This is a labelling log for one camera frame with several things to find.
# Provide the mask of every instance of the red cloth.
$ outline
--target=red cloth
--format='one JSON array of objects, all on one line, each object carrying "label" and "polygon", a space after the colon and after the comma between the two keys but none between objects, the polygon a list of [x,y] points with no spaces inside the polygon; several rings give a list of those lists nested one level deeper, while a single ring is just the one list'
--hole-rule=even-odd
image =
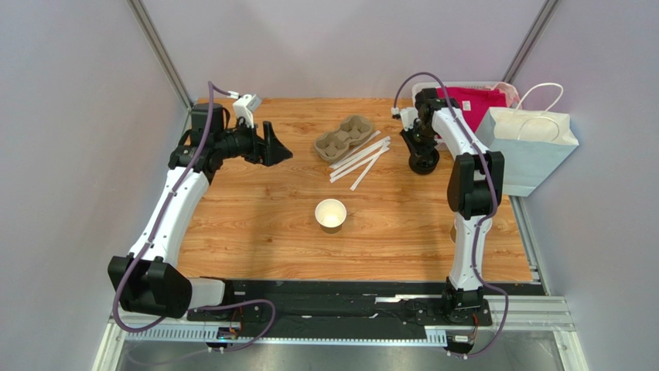
[{"label": "red cloth", "polygon": [[[490,107],[507,107],[506,94],[500,90],[470,89],[467,87],[447,87],[449,96],[455,98],[463,110],[466,124],[475,133],[478,125]],[[444,98],[441,87],[437,88],[437,97]]]}]

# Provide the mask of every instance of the white paper cup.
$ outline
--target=white paper cup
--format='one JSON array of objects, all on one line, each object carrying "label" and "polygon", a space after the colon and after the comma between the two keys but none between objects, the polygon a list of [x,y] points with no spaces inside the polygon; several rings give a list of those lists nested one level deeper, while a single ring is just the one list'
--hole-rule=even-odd
[{"label": "white paper cup", "polygon": [[316,206],[316,220],[326,233],[336,233],[346,221],[348,212],[338,199],[325,199]]}]

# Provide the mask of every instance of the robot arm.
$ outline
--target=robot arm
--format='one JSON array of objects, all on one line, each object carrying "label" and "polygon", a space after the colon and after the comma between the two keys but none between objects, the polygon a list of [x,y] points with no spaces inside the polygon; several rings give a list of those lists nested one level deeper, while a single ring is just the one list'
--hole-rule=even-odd
[{"label": "robot arm", "polygon": [[[181,318],[191,308],[206,305],[233,304],[224,294],[224,282],[219,278],[184,277],[176,270],[183,236],[197,203],[208,190],[215,173],[227,158],[242,156],[246,161],[272,166],[292,157],[292,153],[277,139],[269,122],[263,123],[264,137],[258,136],[252,113],[261,103],[256,95],[244,95],[236,100],[238,115],[235,128],[228,128],[228,111],[213,104],[209,134],[197,163],[171,198],[159,221],[152,245],[137,263],[121,292],[120,303],[125,311],[170,318]],[[169,158],[165,188],[142,235],[126,257],[112,257],[108,273],[114,289],[118,289],[128,266],[149,241],[163,203],[172,192],[186,166],[200,148],[208,115],[208,104],[197,104],[192,112],[192,129],[188,130]]]},{"label": "robot arm", "polygon": [[483,166],[472,142],[485,154],[499,203],[503,188],[504,157],[500,152],[488,151],[471,130],[467,130],[468,137],[465,135],[449,110],[448,104],[451,104],[458,119],[464,122],[462,111],[454,99],[438,98],[436,89],[424,89],[415,98],[415,108],[401,111],[401,135],[410,150],[411,168],[420,174],[428,174],[435,168],[439,160],[439,153],[435,149],[437,134],[444,140],[454,159],[447,196],[449,206],[456,214],[456,254],[446,280],[447,289],[442,295],[442,310],[450,320],[461,322],[483,303],[483,285],[473,272],[472,253],[480,269],[485,236],[492,227],[491,220],[483,222],[476,251],[473,252],[476,224],[487,216],[493,206]]}]

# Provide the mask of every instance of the metal frame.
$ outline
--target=metal frame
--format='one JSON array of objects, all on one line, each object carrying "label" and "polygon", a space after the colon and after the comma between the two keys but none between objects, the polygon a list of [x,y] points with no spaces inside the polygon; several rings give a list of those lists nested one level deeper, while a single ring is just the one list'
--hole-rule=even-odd
[{"label": "metal frame", "polygon": [[167,49],[165,49],[165,45],[160,39],[160,35],[158,35],[158,31],[156,31],[149,13],[146,11],[144,3],[142,3],[142,0],[126,0],[126,2],[131,7],[135,19],[137,19],[139,25],[142,27],[142,31],[144,31],[144,35],[149,40],[153,52],[155,53],[155,56],[158,57],[162,68],[165,70],[165,74],[167,75],[169,82],[172,84],[176,95],[179,96],[181,103],[183,103],[187,110],[190,111],[193,106],[192,99],[188,94],[185,84],[183,84],[183,79],[181,79],[178,71],[176,71],[174,62],[172,61],[172,58],[169,57]]},{"label": "metal frame", "polygon": [[561,0],[545,1],[542,8],[540,8],[540,12],[535,17],[535,20],[531,24],[530,29],[524,37],[524,41],[520,45],[520,48],[517,50],[513,61],[510,63],[508,70],[504,74],[502,81],[512,83],[515,80],[515,77],[517,77],[517,74],[520,72],[524,62],[526,62],[526,59],[531,54],[535,43],[538,42],[540,35],[545,30],[545,27],[549,23],[551,16],[556,11],[556,8],[560,2]]},{"label": "metal frame", "polygon": [[[142,3],[142,0],[126,0],[134,12],[138,23],[142,27],[149,43],[157,55],[172,87],[182,103],[190,109],[192,100],[185,85],[176,71],[162,40],[156,32],[155,26]],[[524,41],[519,47],[515,57],[508,67],[503,81],[512,82],[518,75],[524,62],[530,55],[534,45],[538,41],[551,16],[555,12],[561,0],[546,0],[540,12],[534,20]],[[525,284],[541,284],[547,296],[521,296],[511,295],[510,308],[505,325],[506,331],[551,331],[554,333],[559,353],[562,358],[563,367],[566,370],[588,369],[579,339],[575,330],[572,316],[568,305],[563,297],[549,296],[550,287],[542,275],[541,256],[537,254],[536,243],[530,228],[528,215],[524,206],[524,200],[519,197],[511,197],[514,215],[528,257],[529,268],[533,275],[533,281]],[[389,296],[374,297],[375,301],[392,302],[411,298],[436,298],[440,295],[427,294],[396,294]],[[504,299],[501,296],[487,296],[493,324],[482,331],[495,331],[500,323],[504,310]],[[126,314],[122,316],[124,321],[131,325],[148,323],[152,320],[150,316]],[[147,341],[183,341],[183,342],[230,342],[230,340],[217,339],[218,328],[228,328],[230,322],[189,322],[186,319],[166,319],[161,325],[143,332],[141,334],[127,334],[110,320],[105,330],[101,347],[98,350],[94,363],[94,370],[114,370],[121,357],[124,341],[147,340]],[[426,339],[317,339],[317,338],[263,338],[257,343],[262,344],[322,344],[322,345],[390,345],[390,346],[444,346],[446,345],[446,332],[464,330],[463,326],[432,326],[424,327]],[[236,342],[246,342],[250,338],[241,338]]]}]

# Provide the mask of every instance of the wood grain surface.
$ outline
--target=wood grain surface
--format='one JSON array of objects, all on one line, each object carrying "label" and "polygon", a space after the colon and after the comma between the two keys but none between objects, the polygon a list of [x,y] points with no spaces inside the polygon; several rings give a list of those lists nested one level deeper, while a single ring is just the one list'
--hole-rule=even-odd
[{"label": "wood grain surface", "polygon": [[[217,100],[232,113],[232,100]],[[410,105],[403,100],[401,107]],[[293,158],[272,167],[226,160],[190,222],[179,270],[189,277],[254,279],[444,281],[454,245],[446,202],[452,169],[448,152],[430,175],[408,167],[409,152],[391,119],[391,99],[266,99],[256,122],[271,121]],[[391,136],[357,190],[362,168],[335,183],[313,150],[322,133],[350,114],[362,114]],[[324,233],[316,205],[340,200],[348,217],[339,233]],[[531,273],[507,197],[487,235],[488,281],[530,281]]]}]

